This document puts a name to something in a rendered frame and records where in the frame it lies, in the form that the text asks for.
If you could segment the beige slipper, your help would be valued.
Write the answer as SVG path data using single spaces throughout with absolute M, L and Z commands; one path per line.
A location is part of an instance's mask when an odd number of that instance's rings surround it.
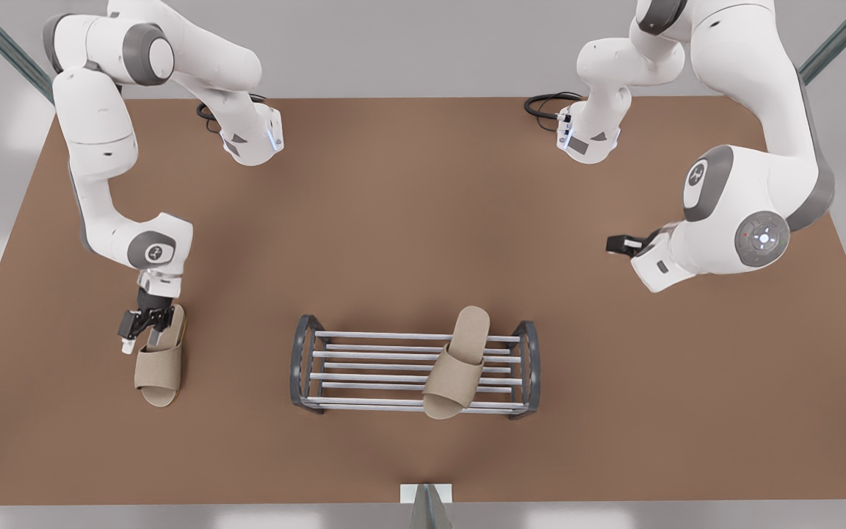
M 181 305 L 172 306 L 170 325 L 164 331 L 152 328 L 147 344 L 137 354 L 134 388 L 152 406 L 169 406 L 181 388 L 182 338 L 186 315 Z
M 449 344 L 427 376 L 422 399 L 427 417 L 449 419 L 472 403 L 482 375 L 489 328 L 490 316 L 484 309 L 461 309 Z

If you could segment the grey metal shoe rack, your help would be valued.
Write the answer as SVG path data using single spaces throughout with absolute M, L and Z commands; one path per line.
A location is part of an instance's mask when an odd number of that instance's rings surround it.
M 329 331 L 312 314 L 297 324 L 291 352 L 292 405 L 322 414 L 343 411 L 423 411 L 423 394 L 448 334 Z M 466 413 L 512 420 L 538 410 L 541 356 L 535 324 L 489 336 L 474 398 Z

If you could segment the silver frame post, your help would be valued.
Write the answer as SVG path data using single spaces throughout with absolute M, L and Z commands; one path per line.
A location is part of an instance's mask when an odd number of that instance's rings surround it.
M 51 77 L 26 53 L 23 47 L 0 26 L 0 56 L 6 60 L 15 71 L 27 80 L 51 104 L 54 95 L 51 91 Z
M 399 491 L 401 503 L 413 503 L 409 529 L 453 529 L 446 510 L 451 484 L 402 484 Z
M 816 47 L 816 50 L 799 67 L 803 84 L 808 86 L 825 68 L 846 49 L 846 19 Z

